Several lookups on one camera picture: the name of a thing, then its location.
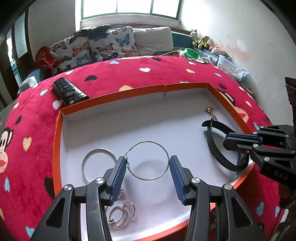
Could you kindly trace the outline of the right butterfly print pillow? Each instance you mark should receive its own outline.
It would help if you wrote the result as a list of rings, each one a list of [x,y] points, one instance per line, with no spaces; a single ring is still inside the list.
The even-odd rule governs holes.
[[[107,30],[93,40],[89,39],[88,43],[96,62],[138,56],[131,26]]]

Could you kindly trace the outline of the left butterfly print pillow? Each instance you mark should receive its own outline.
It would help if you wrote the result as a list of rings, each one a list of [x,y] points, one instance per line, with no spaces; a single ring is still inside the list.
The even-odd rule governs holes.
[[[71,36],[49,47],[50,51],[58,57],[63,57],[63,62],[54,68],[54,75],[72,70],[91,62],[89,42],[87,37]]]

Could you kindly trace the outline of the large silver hoop bangle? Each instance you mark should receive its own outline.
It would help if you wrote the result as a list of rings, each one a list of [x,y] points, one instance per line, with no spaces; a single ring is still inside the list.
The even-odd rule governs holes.
[[[140,141],[124,154],[127,169],[133,177],[142,181],[161,178],[169,169],[169,153],[155,141]]]

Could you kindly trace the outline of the green plastic bowl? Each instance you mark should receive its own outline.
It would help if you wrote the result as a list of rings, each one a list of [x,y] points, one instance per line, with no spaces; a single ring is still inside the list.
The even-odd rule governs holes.
[[[186,48],[180,52],[182,57],[191,58],[191,59],[201,59],[201,56],[193,49]]]

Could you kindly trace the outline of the dark wooden door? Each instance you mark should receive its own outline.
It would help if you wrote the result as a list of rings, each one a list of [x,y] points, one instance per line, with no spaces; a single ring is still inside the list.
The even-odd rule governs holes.
[[[29,9],[1,32],[1,100],[15,100],[34,67],[29,40]]]

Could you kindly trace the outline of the butterfly print pillow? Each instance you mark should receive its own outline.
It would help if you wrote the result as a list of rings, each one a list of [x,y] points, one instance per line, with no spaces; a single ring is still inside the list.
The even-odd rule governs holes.
[[[107,30],[93,40],[89,39],[88,43],[96,62],[138,56],[131,26]]]
[[[72,70],[91,62],[89,42],[87,37],[71,36],[49,47],[50,51],[58,57],[63,57],[63,62],[54,68],[54,75]]]

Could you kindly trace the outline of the plain white pillow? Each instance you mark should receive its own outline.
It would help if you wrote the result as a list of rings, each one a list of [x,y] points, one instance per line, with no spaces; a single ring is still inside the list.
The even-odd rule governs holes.
[[[133,29],[135,46],[139,56],[155,55],[158,51],[173,51],[170,27]]]

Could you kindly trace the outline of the orange shallow box tray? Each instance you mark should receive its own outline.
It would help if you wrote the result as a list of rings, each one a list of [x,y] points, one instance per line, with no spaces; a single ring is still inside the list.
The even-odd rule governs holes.
[[[223,168],[211,155],[205,108],[234,131],[248,133],[245,122],[226,98],[208,83],[155,85],[116,92],[60,110],[53,147],[55,193],[66,184],[86,185],[127,156],[130,168],[123,196],[135,215],[113,240],[183,240],[190,208],[177,198],[167,168],[176,155],[183,167],[207,184],[238,187],[253,168],[241,172]]]

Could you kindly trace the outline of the window with green frame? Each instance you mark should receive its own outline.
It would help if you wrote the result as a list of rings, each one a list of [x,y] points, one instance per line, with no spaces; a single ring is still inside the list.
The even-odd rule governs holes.
[[[83,0],[81,19],[118,14],[161,16],[177,19],[180,15],[180,0]]]

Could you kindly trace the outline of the black watch band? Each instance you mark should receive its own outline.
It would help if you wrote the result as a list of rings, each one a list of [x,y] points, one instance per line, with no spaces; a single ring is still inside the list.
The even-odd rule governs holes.
[[[227,125],[214,120],[206,120],[202,123],[203,127],[207,128],[206,139],[209,150],[216,161],[229,171],[240,172],[247,168],[249,164],[249,154],[238,154],[237,162],[234,164],[224,154],[226,149],[223,147],[223,141],[219,140],[217,134],[213,132],[213,129],[217,129],[225,135],[229,133],[235,133],[235,131],[229,128]]]

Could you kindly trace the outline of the red bag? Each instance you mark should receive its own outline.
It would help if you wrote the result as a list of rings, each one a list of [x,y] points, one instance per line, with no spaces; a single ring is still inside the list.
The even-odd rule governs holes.
[[[35,56],[35,66],[37,68],[54,72],[54,68],[64,61],[63,57],[56,55],[46,46],[41,47]]]

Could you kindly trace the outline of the red monkey print blanket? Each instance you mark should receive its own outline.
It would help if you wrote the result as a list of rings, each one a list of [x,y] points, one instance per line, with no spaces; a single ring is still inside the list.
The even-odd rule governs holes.
[[[62,74],[91,98],[152,85],[209,83],[231,104],[248,128],[269,126],[257,102],[212,64],[178,57],[140,56],[99,62]],[[22,93],[1,134],[10,136],[1,157],[1,217],[16,240],[29,240],[54,198],[52,150],[63,107],[55,77]]]

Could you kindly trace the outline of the silver wire rings cluster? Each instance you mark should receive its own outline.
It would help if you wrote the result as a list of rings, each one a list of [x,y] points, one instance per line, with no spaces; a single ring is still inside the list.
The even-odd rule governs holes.
[[[108,214],[108,225],[117,230],[126,228],[133,219],[136,211],[135,205],[130,201],[113,207],[111,211],[107,210],[108,206],[105,207],[105,211]]]

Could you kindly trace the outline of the plush toys group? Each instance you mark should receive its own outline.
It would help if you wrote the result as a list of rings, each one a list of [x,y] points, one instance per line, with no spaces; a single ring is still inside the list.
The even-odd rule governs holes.
[[[210,40],[209,36],[198,37],[197,30],[191,30],[190,36],[192,37],[192,45],[198,49],[206,49],[215,55],[223,55],[224,51],[219,47],[211,47],[208,41]]]

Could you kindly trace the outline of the black remote control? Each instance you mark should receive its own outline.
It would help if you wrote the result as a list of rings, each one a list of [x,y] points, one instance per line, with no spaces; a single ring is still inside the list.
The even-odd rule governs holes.
[[[72,84],[69,80],[61,77],[52,83],[54,90],[67,105],[74,105],[89,99],[89,96]]]

